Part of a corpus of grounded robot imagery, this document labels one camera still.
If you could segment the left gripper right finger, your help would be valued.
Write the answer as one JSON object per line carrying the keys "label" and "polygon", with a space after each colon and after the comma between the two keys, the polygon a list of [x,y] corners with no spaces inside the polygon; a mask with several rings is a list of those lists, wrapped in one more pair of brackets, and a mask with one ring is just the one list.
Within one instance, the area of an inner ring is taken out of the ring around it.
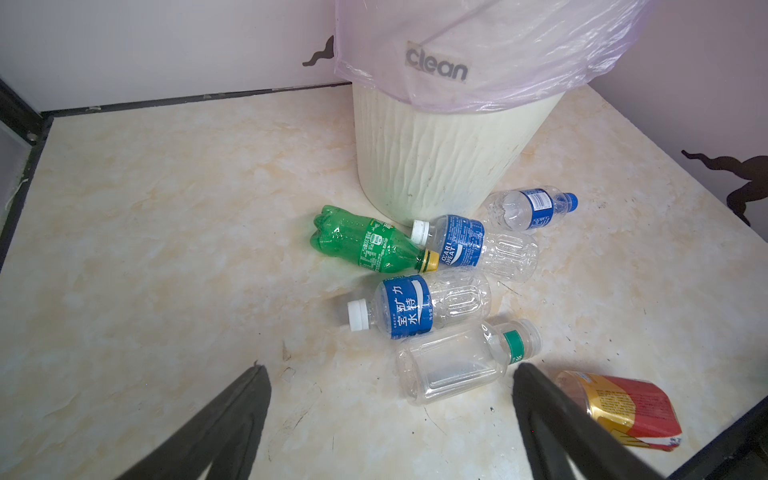
{"label": "left gripper right finger", "polygon": [[530,363],[513,375],[512,400],[535,479],[659,479]]}

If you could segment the clear bottle blue cap label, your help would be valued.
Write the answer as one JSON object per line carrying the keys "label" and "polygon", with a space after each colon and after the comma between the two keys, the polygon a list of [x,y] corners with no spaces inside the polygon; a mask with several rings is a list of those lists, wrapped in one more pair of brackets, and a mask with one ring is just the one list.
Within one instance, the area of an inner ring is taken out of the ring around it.
{"label": "clear bottle blue cap label", "polygon": [[552,186],[494,192],[482,207],[488,222],[514,232],[552,226],[578,208],[578,198]]}

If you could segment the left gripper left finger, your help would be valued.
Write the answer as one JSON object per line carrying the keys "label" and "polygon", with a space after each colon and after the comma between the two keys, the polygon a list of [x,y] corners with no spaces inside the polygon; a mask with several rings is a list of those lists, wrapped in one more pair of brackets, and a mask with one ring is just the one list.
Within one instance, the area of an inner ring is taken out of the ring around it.
{"label": "left gripper left finger", "polygon": [[247,479],[271,400],[265,366],[241,374],[122,479]]}

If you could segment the clear bottle blue chinese label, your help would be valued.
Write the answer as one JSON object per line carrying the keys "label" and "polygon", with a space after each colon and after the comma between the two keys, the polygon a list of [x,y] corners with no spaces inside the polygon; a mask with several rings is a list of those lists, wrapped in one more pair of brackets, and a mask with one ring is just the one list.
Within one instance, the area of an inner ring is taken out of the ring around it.
{"label": "clear bottle blue chinese label", "polygon": [[483,320],[491,306],[491,286],[484,273],[449,268],[383,280],[368,297],[350,301],[347,314],[352,331],[376,329],[399,340]]}

